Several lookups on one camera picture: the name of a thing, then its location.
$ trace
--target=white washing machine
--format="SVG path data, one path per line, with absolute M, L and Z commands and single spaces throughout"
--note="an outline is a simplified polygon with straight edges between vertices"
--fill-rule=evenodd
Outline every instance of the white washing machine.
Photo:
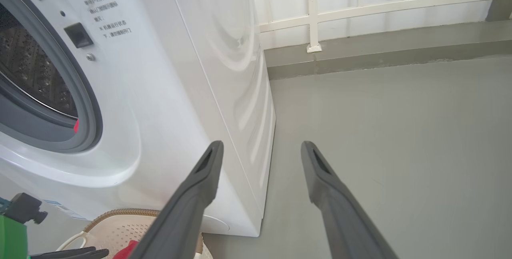
M 202 231 L 259 235 L 276 117 L 253 0 L 0 4 L 3 175 L 80 219 L 160 209 L 220 139 Z

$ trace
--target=green device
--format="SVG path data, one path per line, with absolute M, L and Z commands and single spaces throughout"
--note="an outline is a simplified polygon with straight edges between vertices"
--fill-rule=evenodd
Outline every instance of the green device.
M 41 201 L 26 193 L 11 201 L 0 197 L 0 259 L 27 259 L 27 223 L 40 224 L 48 215 L 39 211 Z

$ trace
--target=woven basket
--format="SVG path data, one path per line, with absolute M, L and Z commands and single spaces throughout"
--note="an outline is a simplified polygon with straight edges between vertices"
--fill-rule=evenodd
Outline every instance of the woven basket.
M 80 248 L 95 246 L 97 250 L 108 249 L 106 259 L 128 246 L 130 240 L 140 241 L 151 226 L 159 211 L 146 209 L 116 209 L 97 217 L 84 231 L 72 236 L 57 251 L 66 250 L 73 242 L 82 239 Z M 198 236 L 195 259 L 213 259 L 205 246 L 201 234 Z

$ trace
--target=white railing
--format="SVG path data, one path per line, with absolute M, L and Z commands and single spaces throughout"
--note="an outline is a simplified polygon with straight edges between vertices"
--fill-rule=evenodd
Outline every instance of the white railing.
M 328 22 L 344 18 L 357 16 L 400 11 L 406 9 L 417 9 L 432 6 L 441 6 L 448 4 L 459 4 L 466 2 L 480 2 L 485 0 L 399 0 L 394 2 L 383 2 L 380 4 L 362 5 L 362 0 L 357 0 L 357 6 L 336 11 L 318 13 L 318 0 L 308 0 L 308 15 L 283 20 L 271 20 L 270 2 L 265 0 L 267 17 L 270 22 L 260 24 L 261 32 L 268 32 L 284 28 L 309 25 L 309 45 L 307 52 L 322 51 L 322 47 L 318 43 L 318 23 Z

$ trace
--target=gray rubber seal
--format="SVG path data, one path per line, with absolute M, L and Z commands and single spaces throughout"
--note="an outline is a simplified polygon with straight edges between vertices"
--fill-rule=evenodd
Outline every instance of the gray rubber seal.
M 74 120 L 40 106 L 17 91 L 9 91 L 5 88 L 6 82 L 2 81 L 0 84 L 4 88 L 0 101 L 10 100 L 15 104 L 2 105 L 0 131 L 31 146 L 59 153 L 73 153 L 91 148 L 101 137 L 101 113 L 80 65 L 31 0 L 0 2 L 51 59 L 73 96 L 80 120 L 78 132 L 73 134 Z M 20 108 L 25 112 L 22 116 L 19 116 Z

